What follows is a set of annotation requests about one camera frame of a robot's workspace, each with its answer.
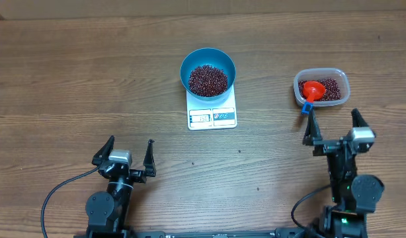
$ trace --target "white scale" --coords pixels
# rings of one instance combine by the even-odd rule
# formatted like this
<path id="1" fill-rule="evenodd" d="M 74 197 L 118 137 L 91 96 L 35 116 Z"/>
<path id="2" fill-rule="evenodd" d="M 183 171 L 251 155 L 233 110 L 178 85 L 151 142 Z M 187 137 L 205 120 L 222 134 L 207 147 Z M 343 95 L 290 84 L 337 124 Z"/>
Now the white scale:
<path id="1" fill-rule="evenodd" d="M 188 91 L 186 95 L 188 129 L 213 130 L 237 126 L 234 86 L 227 97 L 215 101 L 199 100 Z"/>

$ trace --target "plastic container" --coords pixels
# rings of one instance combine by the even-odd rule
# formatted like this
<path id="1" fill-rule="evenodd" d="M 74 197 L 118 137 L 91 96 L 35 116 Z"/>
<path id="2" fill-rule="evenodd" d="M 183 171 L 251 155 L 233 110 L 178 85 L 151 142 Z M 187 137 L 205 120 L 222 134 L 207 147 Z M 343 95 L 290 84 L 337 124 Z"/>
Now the plastic container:
<path id="1" fill-rule="evenodd" d="M 303 106 L 306 101 L 298 90 L 298 82 L 300 81 L 318 81 L 324 78 L 332 78 L 337 81 L 340 88 L 341 99 L 332 101 L 315 101 L 313 106 L 336 106 L 343 104 L 350 97 L 350 85 L 348 84 L 348 79 L 346 74 L 340 69 L 335 68 L 316 68 L 316 69 L 305 69 L 300 71 L 294 78 L 294 94 L 296 96 L 297 104 Z"/>

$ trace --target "wooden table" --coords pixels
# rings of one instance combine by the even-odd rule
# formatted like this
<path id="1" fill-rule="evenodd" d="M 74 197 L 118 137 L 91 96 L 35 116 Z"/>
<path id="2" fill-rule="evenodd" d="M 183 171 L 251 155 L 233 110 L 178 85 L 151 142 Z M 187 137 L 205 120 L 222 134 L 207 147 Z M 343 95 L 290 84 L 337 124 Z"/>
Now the wooden table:
<path id="1" fill-rule="evenodd" d="M 191 132 L 179 67 L 215 47 L 237 66 L 238 127 Z M 357 157 L 386 191 L 371 237 L 406 237 L 406 11 L 0 21 L 0 237 L 41 237 L 40 209 L 61 181 L 93 168 L 110 135 L 140 168 L 153 138 L 157 178 L 133 193 L 138 231 L 266 230 L 294 226 L 290 210 L 327 184 L 327 162 L 302 145 L 292 81 L 338 67 L 351 96 L 319 109 L 324 138 L 345 135 L 357 107 L 378 138 Z M 50 237 L 87 227 L 98 174 L 57 191 Z M 330 191 L 302 204 L 308 223 Z"/>

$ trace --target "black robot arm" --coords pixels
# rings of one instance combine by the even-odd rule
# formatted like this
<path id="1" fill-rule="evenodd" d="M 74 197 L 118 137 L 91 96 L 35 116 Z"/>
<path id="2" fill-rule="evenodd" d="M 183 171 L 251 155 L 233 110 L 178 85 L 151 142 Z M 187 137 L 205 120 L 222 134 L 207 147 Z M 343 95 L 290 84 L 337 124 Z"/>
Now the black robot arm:
<path id="1" fill-rule="evenodd" d="M 85 236 L 75 238 L 130 238 L 134 232 L 125 226 L 131 193 L 135 182 L 146 183 L 147 177 L 156 177 L 153 159 L 153 140 L 147 145 L 143 165 L 145 170 L 131 169 L 130 151 L 113 149 L 114 137 L 93 157 L 92 164 L 109 184 L 106 192 L 96 192 L 87 200 L 85 211 L 89 224 Z"/>
<path id="2" fill-rule="evenodd" d="M 353 128 L 346 136 L 323 140 L 312 110 L 303 138 L 304 145 L 314 146 L 313 156 L 327 157 L 333 202 L 337 205 L 325 206 L 319 222 L 312 224 L 315 234 L 325 237 L 367 237 L 366 215 L 375 212 L 384 191 L 379 178 L 357 174 L 356 155 L 369 151 L 376 134 L 356 108 L 351 114 Z"/>

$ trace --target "red funnel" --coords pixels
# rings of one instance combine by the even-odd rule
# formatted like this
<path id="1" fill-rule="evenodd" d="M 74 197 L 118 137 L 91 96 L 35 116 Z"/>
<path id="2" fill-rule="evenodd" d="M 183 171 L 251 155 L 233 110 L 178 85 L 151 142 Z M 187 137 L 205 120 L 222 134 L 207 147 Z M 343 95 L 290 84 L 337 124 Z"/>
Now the red funnel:
<path id="1" fill-rule="evenodd" d="M 315 81 L 308 81 L 303 86 L 303 95 L 306 97 L 306 101 L 311 103 L 320 99 L 325 94 L 325 91 L 325 87 Z"/>

